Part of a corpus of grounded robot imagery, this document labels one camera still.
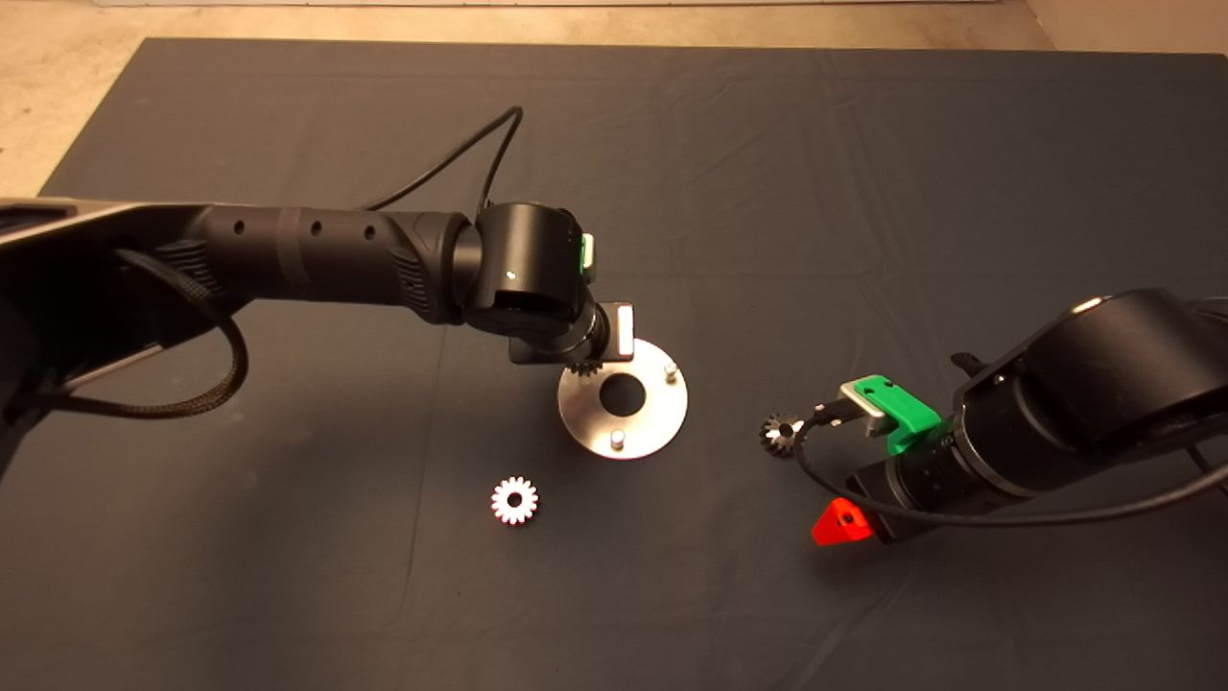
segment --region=small black gear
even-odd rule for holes
[[[571,363],[567,366],[567,372],[578,374],[580,377],[592,377],[599,369],[602,369],[600,363]]]
[[[802,421],[795,416],[770,416],[759,426],[759,443],[764,450],[779,459],[793,455],[793,441],[802,430]]]

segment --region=spur gear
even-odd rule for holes
[[[597,374],[597,371],[602,369],[600,363],[571,363],[567,366],[567,372],[571,374],[578,374],[580,377],[592,377]]]
[[[490,509],[507,525],[523,525],[537,512],[537,487],[523,477],[508,477],[495,487]]]
[[[788,459],[793,455],[793,441],[802,430],[802,421],[795,416],[770,416],[759,426],[759,443],[772,457]]]

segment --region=green 3d-printed part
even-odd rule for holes
[[[887,436],[887,452],[892,455],[906,450],[942,422],[933,409],[883,376],[857,380],[853,390],[895,421],[898,427]]]

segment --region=dark gray tablecloth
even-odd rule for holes
[[[686,376],[674,443],[586,454],[558,371],[500,339],[254,303],[222,410],[54,415],[20,449],[0,687],[1224,687],[1223,497],[819,550],[826,497],[754,434],[868,373],[949,410],[948,353],[996,357],[1090,293],[1228,288],[1223,56],[150,41],[47,193],[348,206],[512,103],[495,196],[598,236],[597,293]],[[491,149],[404,206],[468,211]],[[88,393],[225,368],[206,336]],[[831,473],[880,454],[824,437]],[[542,490],[523,530],[488,508],[508,475]]]

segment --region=white gear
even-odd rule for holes
[[[519,497],[519,502],[512,497]],[[523,525],[533,518],[537,501],[537,487],[532,482],[523,477],[508,477],[495,487],[495,493],[490,496],[490,508],[495,512],[495,518],[507,525]]]

